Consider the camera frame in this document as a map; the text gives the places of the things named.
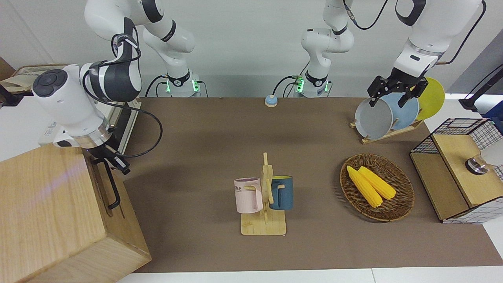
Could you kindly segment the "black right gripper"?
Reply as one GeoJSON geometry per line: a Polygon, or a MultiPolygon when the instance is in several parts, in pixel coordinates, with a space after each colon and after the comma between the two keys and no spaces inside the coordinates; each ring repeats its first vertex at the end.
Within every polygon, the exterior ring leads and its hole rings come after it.
{"type": "Polygon", "coordinates": [[[96,159],[105,159],[113,169],[121,171],[123,175],[130,173],[130,164],[125,158],[115,154],[112,143],[89,143],[83,148],[96,159]]]}

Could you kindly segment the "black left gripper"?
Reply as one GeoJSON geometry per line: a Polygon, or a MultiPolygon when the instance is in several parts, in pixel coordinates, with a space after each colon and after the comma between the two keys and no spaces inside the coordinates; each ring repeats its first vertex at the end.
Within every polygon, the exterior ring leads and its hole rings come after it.
{"type": "Polygon", "coordinates": [[[398,106],[402,108],[409,100],[419,98],[428,84],[425,77],[419,79],[402,70],[392,68],[388,78],[378,75],[370,84],[369,96],[371,100],[369,105],[373,108],[381,97],[390,94],[393,88],[398,86],[399,90],[404,93],[398,101],[398,106]]]}

